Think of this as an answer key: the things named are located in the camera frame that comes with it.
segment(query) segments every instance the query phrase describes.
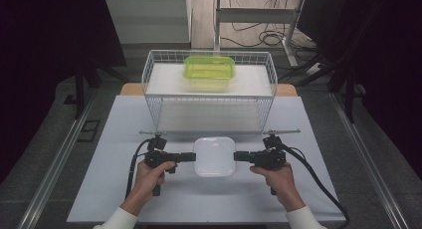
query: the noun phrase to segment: sleeve cuff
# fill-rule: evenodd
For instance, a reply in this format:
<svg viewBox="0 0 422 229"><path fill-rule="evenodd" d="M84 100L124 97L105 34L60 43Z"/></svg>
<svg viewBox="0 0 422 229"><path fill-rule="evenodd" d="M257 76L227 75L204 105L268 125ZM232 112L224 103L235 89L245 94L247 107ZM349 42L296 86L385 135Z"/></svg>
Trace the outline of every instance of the sleeve cuff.
<svg viewBox="0 0 422 229"><path fill-rule="evenodd" d="M286 213L286 217L292 229L313 228L322 229L322 227L315 219L311 209L306 206L301 209Z"/></svg>
<svg viewBox="0 0 422 229"><path fill-rule="evenodd" d="M137 222L137 217L117 207L112 216L101 228L104 229L132 229Z"/></svg>

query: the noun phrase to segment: human arm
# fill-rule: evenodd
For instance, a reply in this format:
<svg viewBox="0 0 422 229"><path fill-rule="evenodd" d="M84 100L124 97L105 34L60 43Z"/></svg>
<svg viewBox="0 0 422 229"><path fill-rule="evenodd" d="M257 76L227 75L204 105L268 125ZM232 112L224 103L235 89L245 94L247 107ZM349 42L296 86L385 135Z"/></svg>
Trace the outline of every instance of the human arm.
<svg viewBox="0 0 422 229"><path fill-rule="evenodd" d="M173 161L167 161L155 168L148 167L143 161L137 165L137 173L134 186L126 199L115 210L113 215L103 225L94 229L131 229L137 222L142 207L151 199L152 189L156 184L164 183L164 170L175 165Z"/></svg>
<svg viewBox="0 0 422 229"><path fill-rule="evenodd" d="M277 192L277 199L287 211L292 229L323 229L305 205L295 186L292 166L286 162L279 170L251 166L251 171L265 176L267 185Z"/></svg>

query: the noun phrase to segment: wire basket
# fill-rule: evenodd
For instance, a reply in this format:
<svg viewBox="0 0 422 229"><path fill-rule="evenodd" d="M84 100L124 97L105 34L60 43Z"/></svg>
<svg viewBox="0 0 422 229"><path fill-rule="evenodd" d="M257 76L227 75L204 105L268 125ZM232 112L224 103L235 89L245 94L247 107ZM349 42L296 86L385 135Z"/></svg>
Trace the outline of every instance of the wire basket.
<svg viewBox="0 0 422 229"><path fill-rule="evenodd" d="M183 78L190 56L230 57L236 76L224 88L198 89L198 83ZM267 52L151 51L142 89L156 131L261 133L276 95L277 75Z"/></svg>

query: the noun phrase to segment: metal grid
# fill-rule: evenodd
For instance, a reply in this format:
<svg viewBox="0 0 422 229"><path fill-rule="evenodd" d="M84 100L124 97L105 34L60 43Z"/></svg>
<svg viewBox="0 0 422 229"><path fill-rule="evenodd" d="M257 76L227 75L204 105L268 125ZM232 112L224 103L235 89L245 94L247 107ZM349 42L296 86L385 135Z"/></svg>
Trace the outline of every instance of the metal grid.
<svg viewBox="0 0 422 229"><path fill-rule="evenodd" d="M189 56L225 56L232 58L238 66L265 66L271 95L256 97L198 93L185 96L148 93L149 79L155 64L184 64ZM260 133L276 95L277 75L271 55L266 52L151 51L143 70L142 86L158 131Z"/></svg>

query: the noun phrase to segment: white wall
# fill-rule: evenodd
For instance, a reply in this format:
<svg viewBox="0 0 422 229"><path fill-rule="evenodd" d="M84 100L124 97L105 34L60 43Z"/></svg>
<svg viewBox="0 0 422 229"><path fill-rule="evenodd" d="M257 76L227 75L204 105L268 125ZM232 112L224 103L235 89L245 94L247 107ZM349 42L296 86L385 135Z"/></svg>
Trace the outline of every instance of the white wall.
<svg viewBox="0 0 422 229"><path fill-rule="evenodd" d="M106 0L122 44L190 42L190 0Z"/></svg>

